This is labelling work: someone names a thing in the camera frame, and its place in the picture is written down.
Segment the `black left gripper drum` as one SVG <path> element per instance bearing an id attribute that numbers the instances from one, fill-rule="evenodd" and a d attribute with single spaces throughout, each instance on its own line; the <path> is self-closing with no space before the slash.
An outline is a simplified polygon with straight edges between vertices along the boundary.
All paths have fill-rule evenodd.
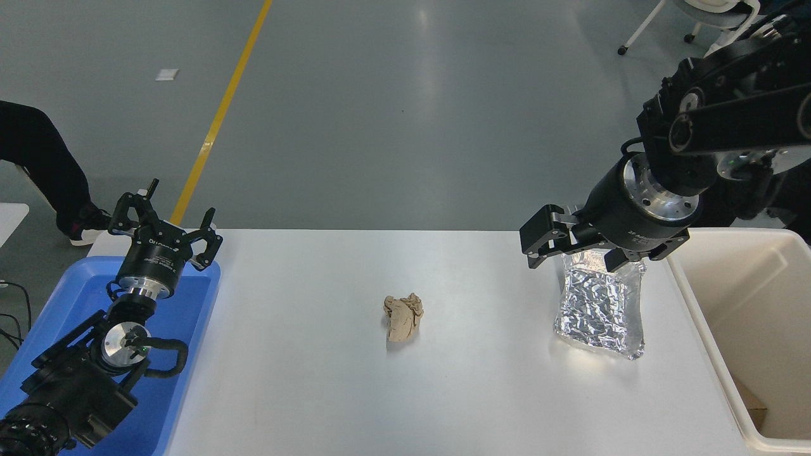
<path id="1" fill-rule="evenodd" d="M 159 293 L 174 293 L 185 263 L 191 257 L 189 243 L 183 243 L 186 231 L 164 220 L 144 223 L 133 233 L 129 251 L 116 276 L 122 289 L 156 282 Z"/>

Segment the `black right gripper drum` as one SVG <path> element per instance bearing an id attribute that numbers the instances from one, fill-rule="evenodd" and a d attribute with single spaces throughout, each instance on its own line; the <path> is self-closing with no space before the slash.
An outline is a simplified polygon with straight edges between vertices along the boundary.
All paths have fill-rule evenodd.
<path id="1" fill-rule="evenodd" d="M 691 197 L 658 184 L 645 158 L 622 158 L 576 212 L 577 241 L 586 248 L 646 251 L 661 260 L 689 239 Z"/>

